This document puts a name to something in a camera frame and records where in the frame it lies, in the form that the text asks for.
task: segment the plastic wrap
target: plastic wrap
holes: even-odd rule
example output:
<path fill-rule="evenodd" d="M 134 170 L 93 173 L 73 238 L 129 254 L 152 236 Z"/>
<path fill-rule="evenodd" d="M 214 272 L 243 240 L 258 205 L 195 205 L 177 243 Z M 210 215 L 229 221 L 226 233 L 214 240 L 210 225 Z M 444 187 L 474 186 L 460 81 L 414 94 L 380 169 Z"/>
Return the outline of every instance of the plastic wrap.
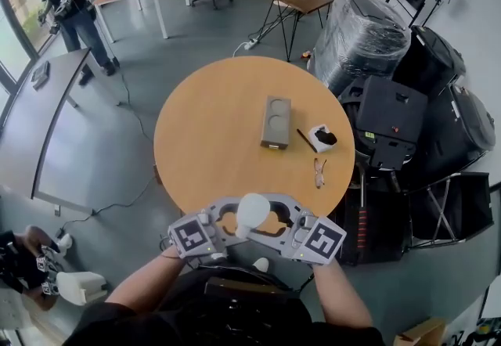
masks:
<path fill-rule="evenodd" d="M 391 80 L 410 39 L 410 29 L 386 2 L 335 0 L 308 70 L 336 96 L 357 77 Z"/>

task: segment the eyeglasses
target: eyeglasses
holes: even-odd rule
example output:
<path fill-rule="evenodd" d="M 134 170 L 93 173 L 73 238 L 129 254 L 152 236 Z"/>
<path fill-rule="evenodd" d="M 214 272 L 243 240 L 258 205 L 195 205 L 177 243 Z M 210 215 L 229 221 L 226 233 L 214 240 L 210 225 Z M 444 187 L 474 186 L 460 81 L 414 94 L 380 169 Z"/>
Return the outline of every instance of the eyeglasses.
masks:
<path fill-rule="evenodd" d="M 325 185 L 325 182 L 323 181 L 323 167 L 326 164 L 327 160 L 323 161 L 323 164 L 320 164 L 320 161 L 318 158 L 315 158 L 314 166 L 315 166 L 315 184 L 316 188 L 320 189 L 323 185 Z"/>

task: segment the black pen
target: black pen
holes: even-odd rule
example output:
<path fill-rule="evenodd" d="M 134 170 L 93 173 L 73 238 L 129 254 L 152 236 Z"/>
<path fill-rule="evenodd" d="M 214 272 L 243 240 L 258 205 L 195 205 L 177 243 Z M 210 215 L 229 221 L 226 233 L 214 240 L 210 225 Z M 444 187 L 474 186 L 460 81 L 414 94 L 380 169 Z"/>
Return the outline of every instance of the black pen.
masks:
<path fill-rule="evenodd" d="M 299 129 L 296 129 L 297 130 L 297 133 L 299 133 L 299 136 L 303 138 L 304 141 L 306 141 L 306 143 L 312 148 L 313 151 L 315 151 L 316 153 L 318 153 L 318 151 L 316 150 L 315 146 L 313 146 L 310 141 L 308 140 L 308 138 L 303 135 L 303 132 L 300 131 Z"/>

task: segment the cardboard box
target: cardboard box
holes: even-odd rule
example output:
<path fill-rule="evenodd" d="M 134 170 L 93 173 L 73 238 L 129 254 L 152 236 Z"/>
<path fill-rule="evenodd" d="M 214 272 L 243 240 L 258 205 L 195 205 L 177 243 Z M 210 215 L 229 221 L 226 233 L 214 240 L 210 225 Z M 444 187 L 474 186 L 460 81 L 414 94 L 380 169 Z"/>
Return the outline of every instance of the cardboard box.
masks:
<path fill-rule="evenodd" d="M 393 346 L 441 346 L 445 332 L 445 320 L 430 318 L 424 323 L 395 337 Z"/>

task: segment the circular indentation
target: circular indentation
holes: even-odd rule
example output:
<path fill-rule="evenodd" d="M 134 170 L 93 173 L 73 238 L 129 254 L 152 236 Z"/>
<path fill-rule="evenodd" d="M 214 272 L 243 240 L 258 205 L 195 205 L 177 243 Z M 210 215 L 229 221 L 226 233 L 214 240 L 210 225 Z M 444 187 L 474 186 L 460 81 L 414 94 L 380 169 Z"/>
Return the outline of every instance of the circular indentation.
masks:
<path fill-rule="evenodd" d="M 273 130 L 286 130 L 287 129 L 287 119 L 279 115 L 273 115 L 268 121 L 269 127 Z"/>
<path fill-rule="evenodd" d="M 274 99 L 270 102 L 269 106 L 278 115 L 284 114 L 287 111 L 287 104 L 281 99 Z"/>

